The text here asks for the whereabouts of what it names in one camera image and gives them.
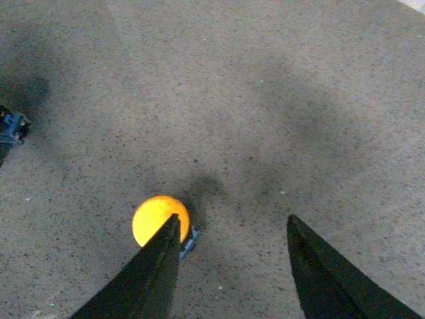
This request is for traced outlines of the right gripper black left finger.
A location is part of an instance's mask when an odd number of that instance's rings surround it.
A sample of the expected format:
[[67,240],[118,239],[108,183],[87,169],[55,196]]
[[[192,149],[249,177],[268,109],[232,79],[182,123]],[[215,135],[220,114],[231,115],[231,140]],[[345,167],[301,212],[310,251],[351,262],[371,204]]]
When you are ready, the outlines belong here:
[[71,317],[168,318],[180,249],[180,221],[173,214],[118,275]]

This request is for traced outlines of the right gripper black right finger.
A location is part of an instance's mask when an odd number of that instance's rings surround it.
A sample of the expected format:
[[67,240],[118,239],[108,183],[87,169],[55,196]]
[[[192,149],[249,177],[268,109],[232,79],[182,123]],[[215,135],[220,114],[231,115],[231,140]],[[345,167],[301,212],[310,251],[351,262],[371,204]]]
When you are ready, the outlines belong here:
[[292,214],[287,222],[292,276],[306,318],[420,318]]

